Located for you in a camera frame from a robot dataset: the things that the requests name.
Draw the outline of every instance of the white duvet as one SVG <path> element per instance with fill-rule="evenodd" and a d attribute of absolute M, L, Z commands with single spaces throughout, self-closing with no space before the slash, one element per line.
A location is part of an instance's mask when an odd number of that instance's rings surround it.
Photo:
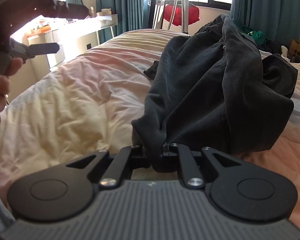
<path fill-rule="evenodd" d="M 22 176 L 89 154 L 131 145 L 131 121 L 143 115 L 151 82 L 143 74 L 181 33 L 124 33 L 62 65 L 11 102 L 1 114 L 0 197 Z M 300 227 L 300 64 L 295 110 L 270 151 L 242 158 L 294 182 L 291 220 Z"/>

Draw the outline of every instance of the metal pole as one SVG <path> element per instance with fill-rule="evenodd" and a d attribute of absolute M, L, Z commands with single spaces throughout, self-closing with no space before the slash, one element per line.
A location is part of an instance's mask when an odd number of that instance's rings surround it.
<path fill-rule="evenodd" d="M 184 33 L 185 32 L 185 15 L 184 15 L 184 0 L 181 0 L 181 32 Z"/>
<path fill-rule="evenodd" d="M 183 33 L 189 34 L 189 32 L 188 32 L 188 27 L 189 27 L 189 0 L 185 0 L 184 6 L 185 6 L 185 13 L 184 13 L 185 26 L 184 26 Z"/>

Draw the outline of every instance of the red bag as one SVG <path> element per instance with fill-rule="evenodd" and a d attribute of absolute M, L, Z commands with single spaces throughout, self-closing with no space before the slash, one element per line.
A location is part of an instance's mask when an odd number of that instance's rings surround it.
<path fill-rule="evenodd" d="M 173 9 L 173 2 L 169 3 L 165 8 L 164 8 L 164 16 L 163 18 L 167 20 L 168 22 L 170 21 L 171 14 L 172 14 L 172 9 Z M 174 14 L 174 19 L 172 24 L 175 26 L 180 26 L 181 25 L 181 4 L 178 4 L 176 7 L 176 12 Z M 192 23 L 195 23 L 199 21 L 199 8 L 197 6 L 194 6 L 193 4 L 189 3 L 189 25 Z"/>

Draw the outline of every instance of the desk leg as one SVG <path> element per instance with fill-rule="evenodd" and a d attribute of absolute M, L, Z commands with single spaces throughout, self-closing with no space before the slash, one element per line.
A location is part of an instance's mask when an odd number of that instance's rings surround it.
<path fill-rule="evenodd" d="M 112 37 L 114 38 L 113 26 L 111 26 L 110 29 L 111 29 Z"/>
<path fill-rule="evenodd" d="M 97 41 L 98 41 L 98 45 L 100 45 L 99 31 L 97 31 Z"/>

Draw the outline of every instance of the gray ribbed surface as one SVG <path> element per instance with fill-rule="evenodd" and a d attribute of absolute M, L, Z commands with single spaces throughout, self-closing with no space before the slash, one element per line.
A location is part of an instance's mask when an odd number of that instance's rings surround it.
<path fill-rule="evenodd" d="M 103 191 L 88 210 L 55 224 L 18 220 L 2 236 L 8 240 L 190 240 L 300 239 L 287 220 L 268 225 L 242 224 L 217 212 L 204 192 L 187 190 L 177 180 L 126 181 Z"/>

